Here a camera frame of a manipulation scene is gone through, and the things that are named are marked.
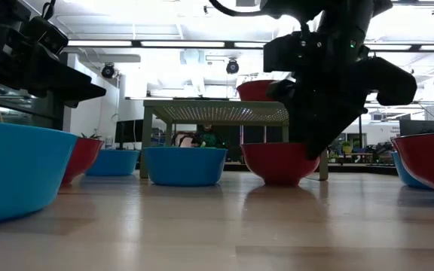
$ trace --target monitor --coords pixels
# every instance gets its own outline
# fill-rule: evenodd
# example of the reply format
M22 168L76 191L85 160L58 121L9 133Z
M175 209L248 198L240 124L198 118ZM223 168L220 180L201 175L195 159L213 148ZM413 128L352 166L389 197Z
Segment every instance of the monitor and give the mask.
M434 132L434 120L400 120L400 136L412 136Z

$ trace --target desk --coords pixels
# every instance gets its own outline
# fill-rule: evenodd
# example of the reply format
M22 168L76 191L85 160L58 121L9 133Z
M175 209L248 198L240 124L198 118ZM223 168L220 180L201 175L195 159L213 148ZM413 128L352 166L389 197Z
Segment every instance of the desk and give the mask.
M166 145L170 146L173 124L205 124L236 126L281 126L283 141L289 142L289 116L278 102L231 102L197 100L145 100L142 148L150 146L153 116L166 125ZM145 155L142 154L140 178L148 178ZM328 179L328 158L321 156L319 179Z
M351 154L344 154L340 155L339 157L342 157L343 160L345 160L347 157L352 158L353 156L361 157L361 163L371 163L373 159L373 154L370 153L351 153Z

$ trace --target window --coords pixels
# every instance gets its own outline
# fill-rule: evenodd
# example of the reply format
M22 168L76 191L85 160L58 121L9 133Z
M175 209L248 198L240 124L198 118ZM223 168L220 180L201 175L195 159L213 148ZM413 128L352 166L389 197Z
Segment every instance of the window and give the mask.
M53 93L48 91L44 98L37 98L26 90L14 90L0 84L0 101L11 103L14 106L26 108L39 114L53 114Z
M0 112L0 121L2 115L3 121L5 123L53 128L53 121L46 117L39 117L4 107L0 108Z

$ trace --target blue bowl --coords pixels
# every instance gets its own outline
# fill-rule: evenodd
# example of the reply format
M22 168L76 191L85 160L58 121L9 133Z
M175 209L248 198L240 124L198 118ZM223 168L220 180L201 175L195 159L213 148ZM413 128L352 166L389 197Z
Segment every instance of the blue bowl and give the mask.
M52 129L0 123L0 221L54 201L77 138Z
M135 172L140 151L101 150L88 176L128 176Z
M227 150L154 147L144 149L148 174L155 184L177 187L215 185L224 170Z
M405 166L403 166L401 158L399 157L399 154L397 152L393 152L391 154L393 155L396 170L398 171L399 178L401 178L403 184L406 184L409 187L413 188L433 190L431 187L422 184L420 181L418 181L416 178L414 178L408 173L408 171L405 169Z

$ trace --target table leg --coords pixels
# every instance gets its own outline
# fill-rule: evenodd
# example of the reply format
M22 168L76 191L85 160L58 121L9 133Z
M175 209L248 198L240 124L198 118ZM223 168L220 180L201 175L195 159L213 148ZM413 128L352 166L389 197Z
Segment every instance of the table leg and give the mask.
M172 145L172 123L167 123L167 130L165 130L165 145L167 147Z
M283 126L283 142L289 142L289 126Z
M321 154L321 162L319 163L319 180L327 181L329 178L329 168L328 168L328 152L323 151Z
M154 109L145 107L143 113L143 131L142 131L142 155L140 156L140 178L148 178L147 163L143 150L150 147L151 144L151 123L154 118Z

